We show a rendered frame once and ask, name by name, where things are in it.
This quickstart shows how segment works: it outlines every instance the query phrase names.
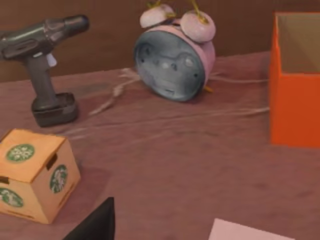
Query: brown tabletop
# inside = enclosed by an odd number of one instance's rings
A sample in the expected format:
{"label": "brown tabletop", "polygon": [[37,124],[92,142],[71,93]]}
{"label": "brown tabletop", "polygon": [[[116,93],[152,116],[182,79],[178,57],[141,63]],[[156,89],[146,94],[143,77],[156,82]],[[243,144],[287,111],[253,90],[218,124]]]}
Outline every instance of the brown tabletop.
{"label": "brown tabletop", "polygon": [[[215,70],[239,80],[265,79],[268,57],[222,57]],[[1,214],[0,239],[60,240],[109,196],[115,197],[116,240],[207,240],[215,218],[319,239],[320,151],[270,145],[266,113],[223,114],[267,106],[266,83],[210,81],[214,93],[176,103],[136,82],[113,108],[87,118],[113,86],[127,81],[120,72],[55,78],[57,91],[76,95],[81,118],[45,129],[30,112],[31,83],[1,84],[0,133],[69,127],[82,181],[51,225]]]}

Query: black drill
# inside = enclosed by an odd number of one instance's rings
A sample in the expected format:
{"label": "black drill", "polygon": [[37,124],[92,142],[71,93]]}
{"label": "black drill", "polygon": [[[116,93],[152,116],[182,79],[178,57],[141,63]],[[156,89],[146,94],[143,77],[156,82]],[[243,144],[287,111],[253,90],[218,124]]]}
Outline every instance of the black drill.
{"label": "black drill", "polygon": [[31,110],[40,127],[74,121],[79,115],[72,93],[55,93],[49,75],[55,65],[51,55],[61,41],[89,29],[85,15],[63,19],[46,19],[18,31],[0,32],[0,60],[22,62],[29,73],[36,93]]}

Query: starbucks logo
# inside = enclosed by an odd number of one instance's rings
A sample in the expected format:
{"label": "starbucks logo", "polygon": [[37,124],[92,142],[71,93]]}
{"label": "starbucks logo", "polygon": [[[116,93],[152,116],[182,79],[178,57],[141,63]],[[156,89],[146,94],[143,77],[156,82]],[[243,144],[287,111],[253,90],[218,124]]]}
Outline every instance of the starbucks logo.
{"label": "starbucks logo", "polygon": [[0,188],[0,200],[8,204],[11,207],[21,208],[24,206],[22,198],[7,188]]}
{"label": "starbucks logo", "polygon": [[54,194],[60,193],[66,185],[68,169],[65,165],[59,165],[53,172],[50,179],[50,189]]}
{"label": "starbucks logo", "polygon": [[6,159],[11,162],[21,163],[30,159],[34,154],[34,146],[30,144],[20,144],[14,146],[6,153]]}

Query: starbucks box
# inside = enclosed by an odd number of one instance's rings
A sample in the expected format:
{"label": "starbucks box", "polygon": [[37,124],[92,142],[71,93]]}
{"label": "starbucks box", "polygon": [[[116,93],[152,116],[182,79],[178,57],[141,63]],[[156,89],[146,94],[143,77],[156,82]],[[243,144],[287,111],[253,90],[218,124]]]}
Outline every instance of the starbucks box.
{"label": "starbucks box", "polygon": [[80,181],[69,141],[13,129],[0,144],[0,213],[50,224]]}

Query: alarm clock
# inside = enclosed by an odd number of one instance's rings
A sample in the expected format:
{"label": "alarm clock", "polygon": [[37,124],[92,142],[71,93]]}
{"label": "alarm clock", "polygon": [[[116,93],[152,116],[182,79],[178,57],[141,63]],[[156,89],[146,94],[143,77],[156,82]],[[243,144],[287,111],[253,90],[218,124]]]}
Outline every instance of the alarm clock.
{"label": "alarm clock", "polygon": [[134,46],[135,67],[145,85],[163,98],[186,102],[206,86],[216,59],[216,26],[206,13],[200,14],[188,11],[177,19],[162,4],[140,17],[146,31]]}

